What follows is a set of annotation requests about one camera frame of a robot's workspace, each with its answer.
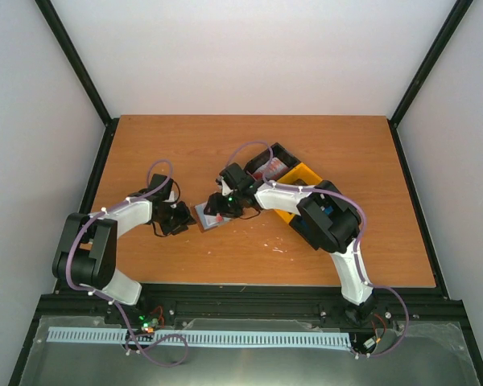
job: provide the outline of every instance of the wooden table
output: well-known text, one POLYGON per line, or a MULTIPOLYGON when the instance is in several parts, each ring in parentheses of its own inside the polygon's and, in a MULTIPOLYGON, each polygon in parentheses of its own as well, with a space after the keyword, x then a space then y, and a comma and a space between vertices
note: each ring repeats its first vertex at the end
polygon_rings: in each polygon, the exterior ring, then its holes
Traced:
MULTIPOLYGON (((255 139, 280 142, 363 207, 369 227, 362 251, 372 282, 435 286, 385 117, 123 116, 94 209, 144 187, 158 158, 173 162, 182 199, 203 203, 231 153, 255 139)), ((244 164, 263 150, 252 146, 236 160, 244 164)), ((119 239, 118 268, 145 282, 340 284, 331 257, 311 249, 272 211, 165 239, 139 226, 119 239)))

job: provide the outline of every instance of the black metal frame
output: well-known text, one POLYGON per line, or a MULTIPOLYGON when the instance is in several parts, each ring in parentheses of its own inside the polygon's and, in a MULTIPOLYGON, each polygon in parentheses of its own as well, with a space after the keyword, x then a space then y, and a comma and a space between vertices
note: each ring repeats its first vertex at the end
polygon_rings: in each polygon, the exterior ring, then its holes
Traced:
MULTIPOLYGON (((73 46, 63 23, 50 0, 35 0, 54 36, 58 40, 69 63, 72 65, 89 99, 104 122, 104 137, 89 177, 88 186, 80 206, 80 212, 91 211, 102 171, 114 139, 118 118, 111 118, 101 97, 93 85, 76 48, 73 46)), ((417 196, 415 185, 397 132, 399 123, 411 103, 435 66, 442 51, 456 30, 461 19, 473 0, 456 0, 439 34, 426 54, 419 70, 401 99, 393 117, 389 120, 390 134, 393 138, 398 159, 406 180, 411 202, 419 223, 431 270, 436 281, 435 288, 398 289, 408 305, 411 318, 423 321, 454 321, 461 325, 464 337, 472 356, 478 378, 483 384, 483 361, 474 339, 464 305, 461 301, 448 299, 444 276, 440 270, 433 243, 427 229, 426 220, 417 196)), ((340 301, 340 289, 332 287, 282 287, 282 286, 240 286, 240 285, 144 285, 144 291, 157 298, 166 310, 165 320, 177 326, 183 321, 194 318, 281 318, 309 322, 314 326, 335 327, 342 331, 362 332, 365 328, 356 328, 336 317, 321 317, 322 310, 336 308, 340 301), (173 315, 167 311, 174 310, 173 315)), ((401 315, 403 309, 397 299, 387 292, 378 291, 380 306, 394 315, 401 315)), ((36 308, 31 328, 18 358, 16 368, 9 385, 19 384, 23 368, 27 361, 32 340, 35 336, 39 319, 45 315, 103 315, 109 322, 121 323, 116 308, 106 302, 91 298, 83 293, 71 291, 64 283, 58 282, 53 294, 42 295, 36 308)))

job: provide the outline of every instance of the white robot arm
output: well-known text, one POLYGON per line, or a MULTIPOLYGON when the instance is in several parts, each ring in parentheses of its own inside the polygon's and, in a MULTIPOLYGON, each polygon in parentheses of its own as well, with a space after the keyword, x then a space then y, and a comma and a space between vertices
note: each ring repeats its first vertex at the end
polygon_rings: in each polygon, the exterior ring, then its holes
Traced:
POLYGON ((257 210, 279 209, 301 217, 299 232, 314 248, 331 254, 341 281, 341 293, 352 304, 365 303, 372 294, 361 254, 353 251, 361 221, 356 209, 328 195, 311 192, 313 188, 340 193, 329 181, 316 187, 280 187, 255 180, 236 163, 227 166, 218 181, 221 193, 209 196, 205 214, 237 218, 244 207, 257 210), (356 259, 359 259, 360 276, 356 259))
MULTIPOLYGON (((117 239, 132 228, 141 224, 159 224, 163 236, 175 235, 194 224, 190 211, 179 197, 175 198, 172 190, 173 180, 157 193, 137 198, 153 187, 157 187, 166 176, 153 175, 150 186, 128 197, 124 204, 115 209, 102 211, 105 213, 95 220, 81 240, 81 245, 75 251, 71 266, 71 277, 80 286, 89 287, 90 291, 100 290, 110 298, 128 306, 136 305, 142 290, 141 285, 120 270, 116 269, 117 239)), ((66 264, 68 254, 77 233, 83 224, 96 213, 89 215, 73 213, 67 219, 52 264, 55 277, 66 279, 66 264)))

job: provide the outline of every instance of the yellow container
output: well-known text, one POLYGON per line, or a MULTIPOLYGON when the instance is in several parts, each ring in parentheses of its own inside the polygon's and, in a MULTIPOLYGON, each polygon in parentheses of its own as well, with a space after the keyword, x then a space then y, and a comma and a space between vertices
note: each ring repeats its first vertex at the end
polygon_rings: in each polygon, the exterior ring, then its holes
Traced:
MULTIPOLYGON (((307 185, 318 185, 322 182, 322 178, 303 163, 300 163, 299 165, 291 169, 277 182, 293 185, 296 181, 300 179, 302 179, 307 185)), ((289 224, 291 219, 293 219, 295 216, 294 213, 288 213, 287 211, 275 211, 287 224, 289 224)))

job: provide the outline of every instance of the white wall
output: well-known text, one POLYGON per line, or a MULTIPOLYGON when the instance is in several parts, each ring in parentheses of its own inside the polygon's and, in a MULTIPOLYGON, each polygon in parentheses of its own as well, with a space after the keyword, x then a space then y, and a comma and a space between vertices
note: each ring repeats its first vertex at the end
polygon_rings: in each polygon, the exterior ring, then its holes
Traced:
POLYGON ((54 0, 115 116, 391 116, 453 3, 54 0))
POLYGON ((0 385, 53 288, 60 231, 102 131, 35 3, 0 1, 0 385))
POLYGON ((463 299, 483 355, 483 0, 399 132, 450 294, 463 299))

